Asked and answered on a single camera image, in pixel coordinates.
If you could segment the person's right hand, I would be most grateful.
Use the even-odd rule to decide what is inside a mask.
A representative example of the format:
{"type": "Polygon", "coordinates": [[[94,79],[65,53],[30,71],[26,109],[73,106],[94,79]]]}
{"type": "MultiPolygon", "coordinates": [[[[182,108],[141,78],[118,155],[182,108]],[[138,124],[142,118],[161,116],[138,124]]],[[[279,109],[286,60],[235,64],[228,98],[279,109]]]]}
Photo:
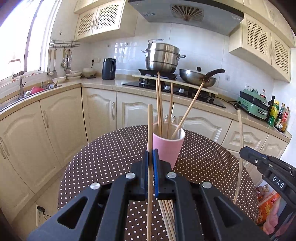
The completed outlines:
{"type": "Polygon", "coordinates": [[[278,225],[278,210],[280,208],[281,197],[275,202],[270,214],[267,216],[265,223],[263,224],[263,231],[270,235],[274,232],[275,227],[278,225]]]}

